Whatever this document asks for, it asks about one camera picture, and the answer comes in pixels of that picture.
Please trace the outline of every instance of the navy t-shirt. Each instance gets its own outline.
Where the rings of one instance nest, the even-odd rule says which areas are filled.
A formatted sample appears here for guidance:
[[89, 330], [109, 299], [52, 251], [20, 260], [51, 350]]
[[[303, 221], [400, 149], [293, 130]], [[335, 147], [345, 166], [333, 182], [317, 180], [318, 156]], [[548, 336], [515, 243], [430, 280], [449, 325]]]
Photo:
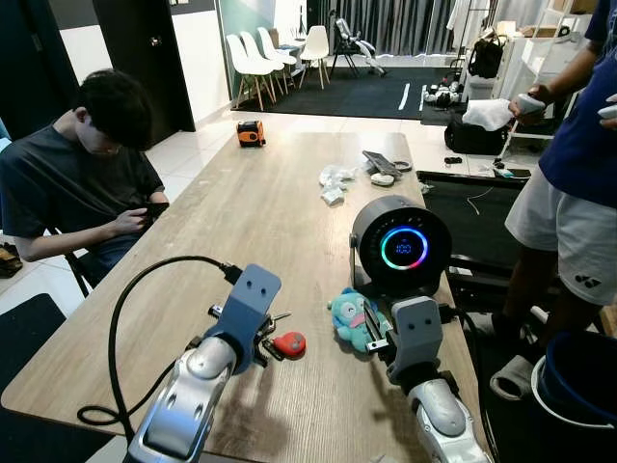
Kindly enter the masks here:
[[616, 103], [617, 0], [600, 0], [585, 37], [604, 43], [587, 88], [580, 94], [540, 159], [540, 169], [558, 190], [617, 208], [617, 131], [600, 125], [598, 110]]
[[52, 125], [0, 152], [2, 228], [10, 236], [98, 227], [163, 190], [142, 152], [121, 148], [113, 156], [95, 156]]

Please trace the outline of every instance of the black cable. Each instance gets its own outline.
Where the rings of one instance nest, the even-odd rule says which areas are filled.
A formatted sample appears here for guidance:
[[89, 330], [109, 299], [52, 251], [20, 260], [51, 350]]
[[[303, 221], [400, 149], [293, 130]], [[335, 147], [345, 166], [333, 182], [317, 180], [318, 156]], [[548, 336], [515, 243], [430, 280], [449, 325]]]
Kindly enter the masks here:
[[478, 378], [478, 403], [480, 406], [480, 419], [482, 421], [482, 427], [484, 428], [484, 433], [486, 434], [486, 439], [489, 443], [489, 450], [491, 451], [491, 455], [493, 456], [494, 463], [499, 463], [499, 451], [497, 449], [495, 436], [493, 435], [493, 429], [491, 428], [491, 420], [489, 419], [489, 414], [486, 411], [486, 388], [484, 387], [484, 368], [482, 366], [482, 353], [477, 346], [478, 330], [475, 326], [475, 323], [473, 323], [471, 317], [465, 311], [455, 309], [454, 312], [461, 316], [469, 326], [469, 332], [471, 334], [471, 353], [473, 355], [473, 360], [475, 360], [475, 369]]
[[[150, 390], [146, 393], [146, 395], [144, 395], [144, 397], [142, 397], [142, 399], [139, 402], [137, 402], [135, 406], [133, 406], [133, 408], [131, 408], [128, 411], [129, 416], [131, 416], [133, 413], [139, 410], [148, 401], [150, 396], [154, 394], [154, 391], [156, 391], [156, 388], [158, 388], [158, 385], [161, 384], [163, 379], [165, 379], [165, 376], [167, 376], [167, 373], [169, 373], [172, 370], [172, 368], [174, 368], [174, 365], [175, 365], [175, 361], [171, 362], [167, 366], [167, 368], [165, 368], [165, 370], [159, 375], [159, 377], [156, 378], [156, 381], [154, 381], [154, 384], [152, 385]], [[91, 419], [86, 416], [86, 413], [89, 413], [89, 412], [104, 413], [112, 417], [112, 419], [111, 420]], [[81, 422], [84, 422], [85, 424], [89, 424], [91, 426], [107, 426], [109, 424], [116, 424], [117, 422], [120, 421], [120, 415], [118, 414], [117, 411], [112, 410], [111, 408], [102, 407], [100, 405], [86, 405], [85, 407], [80, 408], [77, 411], [77, 418], [79, 418]]]
[[[203, 262], [206, 262], [206, 263], [209, 263], [211, 265], [218, 267], [221, 271], [225, 273], [225, 279], [229, 281], [230, 283], [232, 283], [233, 285], [235, 284], [235, 282], [240, 277], [240, 274], [242, 273], [242, 269], [236, 267], [235, 265], [221, 263], [215, 259], [208, 258], [205, 256], [178, 256], [175, 258], [160, 260], [154, 263], [153, 265], [151, 265], [150, 267], [145, 268], [140, 273], [138, 273], [129, 282], [129, 284], [122, 290], [122, 293], [120, 297], [118, 298], [118, 302], [116, 303], [116, 307], [114, 308], [114, 312], [112, 313], [112, 321], [109, 326], [109, 340], [107, 344], [107, 362], [108, 362], [108, 367], [109, 367], [109, 378], [110, 378], [111, 385], [112, 385], [112, 393], [114, 394], [114, 400], [116, 401], [116, 405], [118, 406], [118, 412], [107, 409], [105, 407], [100, 407], [98, 405], [89, 405], [79, 410], [79, 412], [81, 412], [81, 413], [78, 412], [77, 414], [79, 420], [84, 421], [85, 419], [87, 421], [84, 421], [84, 422], [86, 422], [87, 424], [100, 425], [99, 422], [86, 418], [84, 416], [84, 413], [90, 410], [107, 413], [113, 417], [113, 422], [120, 422], [122, 424], [122, 427], [124, 428], [124, 435], [126, 436], [127, 442], [130, 443], [133, 440], [133, 437], [135, 437], [135, 431], [133, 430], [133, 427], [131, 426], [131, 421], [130, 421], [130, 415], [132, 412], [129, 413], [129, 411], [126, 409], [126, 403], [124, 402], [124, 397], [122, 395], [122, 390], [120, 387], [120, 380], [118, 378], [118, 368], [116, 364], [116, 337], [117, 337], [117, 332], [118, 332], [118, 322], [120, 319], [120, 312], [121, 312], [122, 306], [124, 305], [124, 301], [128, 297], [128, 294], [148, 273], [153, 272], [157, 268], [160, 268], [164, 265], [169, 265], [170, 263], [185, 261], [185, 260], [199, 260], [199, 261], [203, 261]], [[162, 380], [163, 377], [165, 377], [170, 367], [168, 367], [166, 371], [161, 376], [159, 376], [159, 378], [157, 379], [158, 383], [160, 383], [160, 380]], [[148, 397], [154, 392], [157, 386], [158, 384], [155, 384], [152, 388], [150, 388], [150, 391], [148, 391], [147, 395], [144, 398], [142, 398], [142, 400], [140, 400], [140, 402], [138, 403], [139, 406], [142, 406], [148, 400]], [[134, 411], [137, 408], [139, 407], [135, 406], [131, 410]]]

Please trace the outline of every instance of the blue plush toy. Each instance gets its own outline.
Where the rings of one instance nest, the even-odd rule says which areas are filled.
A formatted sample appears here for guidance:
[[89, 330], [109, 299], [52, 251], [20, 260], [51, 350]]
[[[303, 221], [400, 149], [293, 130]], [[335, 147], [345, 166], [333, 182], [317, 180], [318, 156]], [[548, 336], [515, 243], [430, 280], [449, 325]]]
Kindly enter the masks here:
[[373, 312], [377, 314], [379, 329], [382, 335], [390, 329], [386, 318], [377, 310], [377, 304], [371, 302], [351, 287], [347, 287], [337, 298], [328, 303], [332, 311], [332, 323], [342, 340], [352, 343], [356, 350], [366, 352], [366, 345], [372, 341], [364, 322], [364, 306], [366, 301]]

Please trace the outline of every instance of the logo on shorts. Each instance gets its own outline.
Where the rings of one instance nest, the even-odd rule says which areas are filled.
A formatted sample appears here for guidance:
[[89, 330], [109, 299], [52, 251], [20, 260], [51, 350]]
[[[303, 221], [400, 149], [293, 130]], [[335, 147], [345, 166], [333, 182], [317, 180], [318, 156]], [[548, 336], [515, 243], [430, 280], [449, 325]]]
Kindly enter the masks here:
[[602, 284], [601, 281], [596, 280], [595, 278], [588, 277], [587, 275], [576, 275], [575, 279], [578, 283], [584, 284], [589, 288], [596, 287], [597, 285]]

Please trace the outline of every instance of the round speaker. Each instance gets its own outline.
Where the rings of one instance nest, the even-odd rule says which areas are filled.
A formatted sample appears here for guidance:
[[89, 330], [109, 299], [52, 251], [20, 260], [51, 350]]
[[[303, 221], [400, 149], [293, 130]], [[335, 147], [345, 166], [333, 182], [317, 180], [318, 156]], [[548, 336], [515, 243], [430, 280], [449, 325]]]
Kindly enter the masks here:
[[452, 238], [442, 220], [403, 196], [385, 196], [367, 204], [356, 217], [352, 234], [372, 283], [392, 293], [438, 281], [452, 250]]

